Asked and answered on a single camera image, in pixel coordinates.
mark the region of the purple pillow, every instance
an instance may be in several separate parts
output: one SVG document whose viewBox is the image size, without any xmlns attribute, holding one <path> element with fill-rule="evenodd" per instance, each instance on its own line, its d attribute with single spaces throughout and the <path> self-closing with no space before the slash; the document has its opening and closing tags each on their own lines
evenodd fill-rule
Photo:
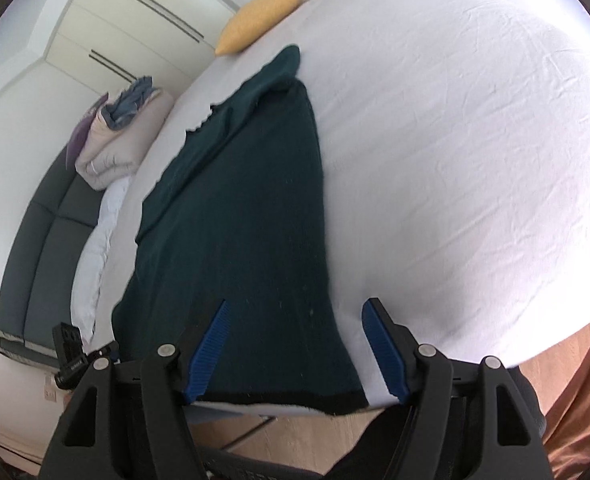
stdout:
<svg viewBox="0 0 590 480">
<path fill-rule="evenodd" d="M 82 152 L 86 139 L 88 138 L 88 131 L 91 129 L 92 121 L 94 120 L 97 110 L 108 100 L 108 92 L 101 96 L 92 104 L 82 117 L 82 120 L 77 123 L 73 130 L 68 146 L 66 147 L 66 169 L 71 170 L 75 167 L 75 161 Z"/>
</svg>

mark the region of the screw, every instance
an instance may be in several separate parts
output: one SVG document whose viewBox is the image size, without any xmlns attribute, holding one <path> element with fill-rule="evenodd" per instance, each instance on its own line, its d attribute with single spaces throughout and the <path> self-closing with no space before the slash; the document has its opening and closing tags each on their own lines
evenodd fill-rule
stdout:
<svg viewBox="0 0 590 480">
<path fill-rule="evenodd" d="M 161 345 L 157 349 L 157 353 L 161 357 L 170 357 L 172 354 L 174 354 L 174 345 L 171 345 L 170 343 L 166 343 L 165 345 Z"/>
<path fill-rule="evenodd" d="M 105 357 L 100 357 L 99 359 L 95 359 L 95 361 L 92 362 L 92 367 L 95 370 L 105 370 L 106 368 L 108 368 L 108 359 Z"/>
<path fill-rule="evenodd" d="M 419 345 L 419 353 L 424 357 L 433 357 L 437 354 L 437 350 L 433 345 L 423 344 Z"/>
<path fill-rule="evenodd" d="M 502 366 L 502 362 L 499 361 L 499 359 L 494 355 L 491 355 L 486 358 L 486 366 L 492 368 L 493 370 L 497 370 Z"/>
</svg>

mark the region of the wooden floor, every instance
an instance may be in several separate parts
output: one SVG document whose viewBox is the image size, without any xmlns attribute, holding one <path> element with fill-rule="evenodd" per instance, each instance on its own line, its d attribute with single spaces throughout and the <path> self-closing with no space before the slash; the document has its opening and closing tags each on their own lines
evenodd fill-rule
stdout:
<svg viewBox="0 0 590 480">
<path fill-rule="evenodd" d="M 562 393 L 590 347 L 590 325 L 521 365 L 533 384 L 542 412 Z M 261 430 L 235 452 L 269 462 L 326 473 L 352 449 L 377 412 L 349 416 L 285 417 Z M 261 422 L 242 416 L 191 428 L 198 444 L 222 447 Z"/>
</svg>

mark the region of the blue cloth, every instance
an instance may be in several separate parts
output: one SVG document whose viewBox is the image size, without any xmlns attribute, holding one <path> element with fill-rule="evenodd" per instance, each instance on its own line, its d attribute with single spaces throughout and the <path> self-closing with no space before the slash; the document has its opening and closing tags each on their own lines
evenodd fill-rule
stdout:
<svg viewBox="0 0 590 480">
<path fill-rule="evenodd" d="M 144 105 L 146 99 L 157 90 L 153 78 L 140 77 L 125 89 L 115 102 L 102 108 L 102 116 L 111 130 L 123 130 L 128 126 Z"/>
</svg>

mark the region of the gray upholstered headboard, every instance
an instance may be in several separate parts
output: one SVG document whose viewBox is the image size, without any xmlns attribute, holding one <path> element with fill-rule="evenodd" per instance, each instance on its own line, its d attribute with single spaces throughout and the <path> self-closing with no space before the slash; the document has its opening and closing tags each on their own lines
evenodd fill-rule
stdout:
<svg viewBox="0 0 590 480">
<path fill-rule="evenodd" d="M 103 192 L 65 165 L 63 150 L 28 204 L 0 289 L 0 353 L 58 369 L 52 329 L 70 323 L 79 256 L 97 225 Z"/>
</svg>

